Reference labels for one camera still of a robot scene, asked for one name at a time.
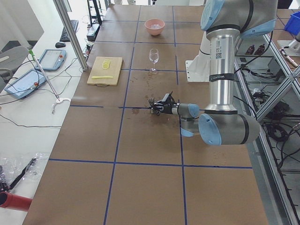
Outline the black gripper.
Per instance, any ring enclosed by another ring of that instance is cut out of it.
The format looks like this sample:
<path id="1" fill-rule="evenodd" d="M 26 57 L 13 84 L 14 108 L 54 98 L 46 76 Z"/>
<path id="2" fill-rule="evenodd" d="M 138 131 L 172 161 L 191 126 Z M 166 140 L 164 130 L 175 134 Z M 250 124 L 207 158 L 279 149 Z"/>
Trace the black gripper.
<path id="1" fill-rule="evenodd" d="M 154 102 L 152 104 L 151 113 L 152 114 L 178 114 L 179 103 L 175 104 L 163 104 L 162 102 Z"/>

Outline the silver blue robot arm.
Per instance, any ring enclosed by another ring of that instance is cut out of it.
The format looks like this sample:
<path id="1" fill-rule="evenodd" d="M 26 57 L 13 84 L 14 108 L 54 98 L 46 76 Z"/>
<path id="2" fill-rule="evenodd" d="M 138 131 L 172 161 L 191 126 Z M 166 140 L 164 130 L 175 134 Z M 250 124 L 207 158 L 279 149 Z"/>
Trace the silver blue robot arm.
<path id="1" fill-rule="evenodd" d="M 210 102 L 203 113 L 195 104 L 177 103 L 166 94 L 158 102 L 149 100 L 154 114 L 176 114 L 181 134 L 199 133 L 208 145 L 235 145 L 254 141 L 260 125 L 251 116 L 239 114 L 233 106 L 234 49 L 236 38 L 261 36 L 273 31 L 276 0 L 209 0 L 201 29 L 210 42 Z"/>

